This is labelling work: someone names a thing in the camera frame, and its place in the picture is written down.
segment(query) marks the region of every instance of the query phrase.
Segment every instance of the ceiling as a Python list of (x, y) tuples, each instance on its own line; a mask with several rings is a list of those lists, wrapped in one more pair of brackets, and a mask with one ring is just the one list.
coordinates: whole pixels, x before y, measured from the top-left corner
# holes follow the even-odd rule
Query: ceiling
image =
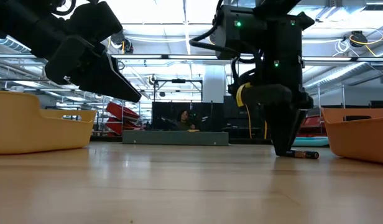
[[(85, 0), (77, 0), (77, 5), (85, 4)], [(107, 0), (106, 1), (115, 15), (120, 20), (124, 34), (131, 39), (135, 54), (182, 54), (182, 55), (213, 55), (214, 52), (205, 49), (191, 47), (188, 40), (200, 35), (211, 28), (211, 21), (215, 13), (217, 0)], [(230, 1), (231, 4), (239, 4), (252, 7), (251, 0)], [(349, 38), (351, 31), (361, 30), (368, 38), (369, 42), (381, 40), (370, 45), (370, 49), (375, 53), (376, 49), (383, 46), (383, 1), (340, 1), (345, 7), (329, 7), (326, 1), (303, 0), (290, 13), (298, 14), (305, 11), (313, 19), (316, 19), (315, 25), (309, 27), (303, 32), (303, 55), (311, 57), (373, 57), (367, 48), (355, 48), (343, 45), (339, 42), (344, 37)], [(61, 11), (66, 10), (70, 1), (63, 6)], [(103, 44), (109, 46), (109, 52), (118, 54), (119, 51), (113, 46), (108, 45), (108, 40)], [(0, 45), (0, 53), (18, 53), (9, 47)], [(44, 78), (42, 70), (43, 62), (35, 60), (6, 59), (1, 60), (1, 68), (8, 68), (8, 64), (1, 64), (4, 61), (11, 63), (11, 78)], [(205, 75), (207, 63), (195, 63), (189, 60), (187, 63), (172, 63), (173, 60), (148, 60), (147, 66), (143, 60), (122, 60), (126, 68), (122, 74), (128, 78), (133, 85), (140, 90), (147, 90), (142, 98), (142, 105), (145, 110), (149, 110), (149, 98), (152, 94), (149, 90), (152, 86), (149, 84), (149, 77), (155, 75), (160, 79), (185, 78), (199, 80)], [(231, 70), (229, 64), (225, 66), (227, 81), (231, 82)], [(13, 67), (20, 67), (26, 72), (16, 70)], [(303, 81), (309, 82), (319, 77), (325, 72), (334, 68), (339, 68), (338, 64), (309, 65), (303, 70)], [(383, 65), (374, 67), (383, 71)], [(369, 79), (378, 74), (377, 70), (364, 72), (356, 75), (349, 80), (342, 80), (338, 83), (331, 83), (331, 86), (348, 85), (357, 80)], [(240, 65), (240, 71), (251, 69), (250, 65)], [(369, 87), (376, 88), (383, 85), (376, 84), (378, 81), (372, 80), (362, 83)], [(33, 88), (30, 83), (26, 83), (26, 88)], [(4, 88), (5, 83), (0, 82), (0, 88)], [(11, 85), (21, 85), (20, 83), (6, 83), (7, 88)], [(63, 88), (52, 82), (40, 82), (39, 85), (46, 89)], [(64, 88), (74, 88), (74, 86), (65, 86)], [(168, 83), (160, 89), (167, 91), (166, 100), (198, 100), (200, 86), (191, 84), (173, 84)], [(173, 92), (173, 90), (184, 90), (183, 92)], [(92, 93), (81, 91), (51, 91), (52, 97), (60, 101), (79, 103), (84, 101), (101, 102), (101, 98), (96, 98)]]

